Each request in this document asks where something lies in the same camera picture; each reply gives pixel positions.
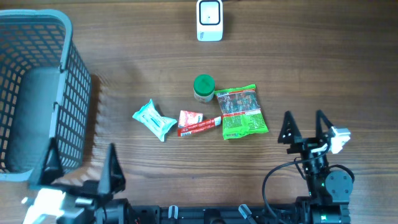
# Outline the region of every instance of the jar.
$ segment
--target jar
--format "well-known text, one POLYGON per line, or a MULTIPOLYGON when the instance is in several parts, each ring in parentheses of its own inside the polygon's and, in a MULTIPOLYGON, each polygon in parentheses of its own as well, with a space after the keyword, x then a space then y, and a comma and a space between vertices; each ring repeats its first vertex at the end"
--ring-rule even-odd
POLYGON ((213 77, 199 75, 193 82, 193 95, 201 103, 207 103, 214 96, 215 82, 213 77))

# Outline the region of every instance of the plastic basket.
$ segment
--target plastic basket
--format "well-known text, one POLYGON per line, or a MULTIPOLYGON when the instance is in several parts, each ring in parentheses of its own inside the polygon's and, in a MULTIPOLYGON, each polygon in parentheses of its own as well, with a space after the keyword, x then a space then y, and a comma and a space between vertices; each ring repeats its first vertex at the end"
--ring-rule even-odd
POLYGON ((90 93, 64 13, 0 11, 0 180, 27 180, 50 137, 64 172, 78 168, 90 93))

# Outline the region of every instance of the white and blue wrapper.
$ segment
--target white and blue wrapper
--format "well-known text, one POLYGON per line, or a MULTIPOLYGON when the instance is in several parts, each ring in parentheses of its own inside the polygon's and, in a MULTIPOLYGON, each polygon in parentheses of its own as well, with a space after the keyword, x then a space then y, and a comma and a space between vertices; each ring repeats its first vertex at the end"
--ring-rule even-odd
POLYGON ((154 102, 150 99, 132 118, 143 123, 150 129, 160 141, 164 142, 164 137, 170 128, 177 123, 176 119, 161 116, 155 109, 154 102))

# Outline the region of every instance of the brown tabletop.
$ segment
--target brown tabletop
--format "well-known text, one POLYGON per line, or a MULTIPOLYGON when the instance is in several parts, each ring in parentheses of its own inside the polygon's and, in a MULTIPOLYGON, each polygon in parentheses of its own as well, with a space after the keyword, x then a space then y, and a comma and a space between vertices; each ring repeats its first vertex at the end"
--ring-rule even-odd
MULTIPOLYGON (((54 8, 70 16, 73 40, 93 80, 83 167, 62 182, 97 179, 114 142, 133 205, 261 205, 261 184, 292 161, 277 144, 291 110, 303 137, 315 135, 315 112, 352 132, 330 164, 356 174, 353 223, 398 218, 398 4, 346 1, 228 1, 224 38, 196 38, 195 2, 7 6, 54 8), (214 77, 217 89, 257 85, 269 133, 225 141, 222 128, 160 142, 131 116, 153 99, 160 112, 221 115, 201 104, 193 80, 214 77)), ((26 184, 0 183, 0 223, 20 223, 26 184)), ((308 195, 294 166, 267 183, 273 203, 308 195)))

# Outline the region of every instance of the green bag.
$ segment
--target green bag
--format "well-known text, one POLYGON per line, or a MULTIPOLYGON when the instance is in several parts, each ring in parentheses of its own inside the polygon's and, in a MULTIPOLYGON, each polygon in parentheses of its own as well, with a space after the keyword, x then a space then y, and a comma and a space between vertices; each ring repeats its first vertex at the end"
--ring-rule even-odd
POLYGON ((217 90, 215 95, 223 112, 224 140, 268 132, 257 102, 255 84, 217 90))

